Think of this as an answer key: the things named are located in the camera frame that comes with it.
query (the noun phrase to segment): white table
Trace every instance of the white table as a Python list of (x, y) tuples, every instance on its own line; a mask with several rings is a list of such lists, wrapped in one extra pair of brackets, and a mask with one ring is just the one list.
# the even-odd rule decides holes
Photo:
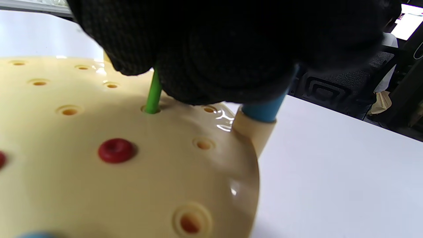
[[(1, 57), (103, 57), (50, 15), (0, 11), (0, 34)], [(253, 238), (423, 236), (422, 143), (293, 97), (278, 120), (260, 158)]]

